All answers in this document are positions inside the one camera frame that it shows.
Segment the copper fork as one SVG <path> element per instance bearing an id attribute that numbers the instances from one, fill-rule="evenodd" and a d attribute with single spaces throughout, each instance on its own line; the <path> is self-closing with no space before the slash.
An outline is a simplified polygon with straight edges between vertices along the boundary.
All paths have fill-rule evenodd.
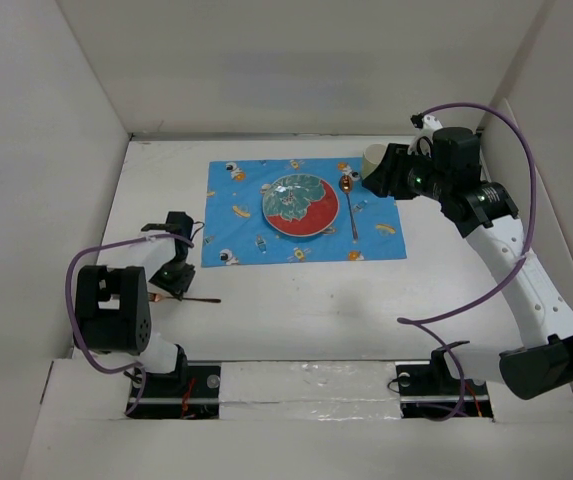
<path id="1" fill-rule="evenodd" d="M 220 304 L 222 302 L 221 299 L 218 298 L 194 298 L 194 297 L 174 297 L 169 295 L 162 295 L 159 293 L 148 293 L 148 301 L 151 303 L 159 303 L 165 300 L 169 301 L 194 301 L 200 303 L 209 303 L 209 304 Z"/>

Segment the beige paper cup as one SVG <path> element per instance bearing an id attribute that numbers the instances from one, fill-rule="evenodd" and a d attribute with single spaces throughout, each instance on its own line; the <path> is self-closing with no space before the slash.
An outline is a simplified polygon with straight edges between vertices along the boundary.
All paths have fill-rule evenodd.
<path id="1" fill-rule="evenodd" d="M 384 144 L 371 144 L 362 154 L 360 174 L 363 179 L 372 174 L 385 156 L 387 146 Z"/>

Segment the copper spoon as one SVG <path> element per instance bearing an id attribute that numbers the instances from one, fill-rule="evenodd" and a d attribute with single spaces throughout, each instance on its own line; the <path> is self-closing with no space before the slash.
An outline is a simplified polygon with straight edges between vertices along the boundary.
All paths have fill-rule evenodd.
<path id="1" fill-rule="evenodd" d="M 359 239 L 359 233 L 358 233 L 356 221 L 354 218 L 354 212 L 353 212 L 353 207 L 352 207 L 352 202 L 351 202 L 351 193 L 353 190 L 352 178 L 346 174 L 342 175 L 340 180 L 339 180 L 339 188 L 344 193 L 344 195 L 346 197 L 348 214 L 349 214 L 350 224 L 351 224 L 352 238 L 353 238 L 354 242 L 357 242 Z"/>

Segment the blue space print cloth placemat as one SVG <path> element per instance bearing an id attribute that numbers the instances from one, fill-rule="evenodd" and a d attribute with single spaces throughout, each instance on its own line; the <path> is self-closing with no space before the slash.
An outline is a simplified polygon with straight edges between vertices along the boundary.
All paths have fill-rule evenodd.
<path id="1" fill-rule="evenodd" d="M 213 161 L 208 169 L 202 265 L 223 267 L 304 262 L 396 260 L 406 256 L 397 205 L 361 185 L 358 158 Z M 262 198 L 277 179 L 311 174 L 330 183 L 340 211 L 330 227 L 313 237 L 279 233 L 265 220 Z M 353 241 L 342 175 L 353 180 L 351 202 L 359 239 Z"/>

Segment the red and teal plate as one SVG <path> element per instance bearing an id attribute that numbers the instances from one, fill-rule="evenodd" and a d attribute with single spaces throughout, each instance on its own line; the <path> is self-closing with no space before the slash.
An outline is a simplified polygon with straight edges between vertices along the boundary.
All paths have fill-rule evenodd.
<path id="1" fill-rule="evenodd" d="M 286 236 L 321 234 L 336 220 L 340 202 L 334 187 L 311 174 L 292 174 L 275 180 L 262 198 L 266 222 Z"/>

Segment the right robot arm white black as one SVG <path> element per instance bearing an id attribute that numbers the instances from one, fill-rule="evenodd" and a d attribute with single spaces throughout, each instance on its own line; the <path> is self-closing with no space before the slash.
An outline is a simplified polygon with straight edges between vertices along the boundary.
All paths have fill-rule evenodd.
<path id="1" fill-rule="evenodd" d="M 482 177 L 479 137 L 418 114 L 419 132 L 408 144 L 369 146 L 362 157 L 362 185 L 380 198 L 426 197 L 439 203 L 461 237 L 482 259 L 496 292 L 516 321 L 521 347 L 498 351 L 456 342 L 455 354 L 435 350 L 428 381 L 439 393 L 460 387 L 465 374 L 502 383 L 530 400 L 573 382 L 573 310 L 562 299 L 531 248 L 534 225 L 522 223 L 508 191 Z"/>

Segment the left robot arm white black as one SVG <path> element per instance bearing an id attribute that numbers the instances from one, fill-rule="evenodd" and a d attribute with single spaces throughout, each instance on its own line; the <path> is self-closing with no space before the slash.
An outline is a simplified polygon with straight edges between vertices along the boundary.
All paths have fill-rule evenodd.
<path id="1" fill-rule="evenodd" d="M 187 293 L 196 273 L 187 262 L 194 226 L 188 214 L 171 211 L 165 222 L 144 225 L 138 238 L 106 245 L 125 249 L 120 261 L 81 268 L 75 297 L 67 300 L 78 349 L 130 356 L 171 397 L 188 387 L 186 354 L 154 331 L 150 303 L 181 301 Z"/>

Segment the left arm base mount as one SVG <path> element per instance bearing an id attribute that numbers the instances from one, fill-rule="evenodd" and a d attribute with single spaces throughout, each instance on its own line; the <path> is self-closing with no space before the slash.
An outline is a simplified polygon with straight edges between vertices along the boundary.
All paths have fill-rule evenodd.
<path id="1" fill-rule="evenodd" d="M 130 385 L 126 416 L 146 420 L 215 420 L 219 418 L 222 364 L 189 362 L 179 377 L 141 375 Z"/>

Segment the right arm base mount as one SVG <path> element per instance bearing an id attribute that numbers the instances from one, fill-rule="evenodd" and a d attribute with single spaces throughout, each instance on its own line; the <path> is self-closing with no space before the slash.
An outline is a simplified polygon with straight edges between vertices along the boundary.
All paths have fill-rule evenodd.
<path id="1" fill-rule="evenodd" d="M 443 420 L 460 400 L 458 374 L 452 376 L 447 364 L 451 357 L 443 347 L 428 360 L 403 360 L 395 363 L 395 374 L 387 389 L 398 395 L 403 419 Z M 455 418 L 487 418 L 494 414 L 485 383 L 465 380 L 462 403 Z"/>

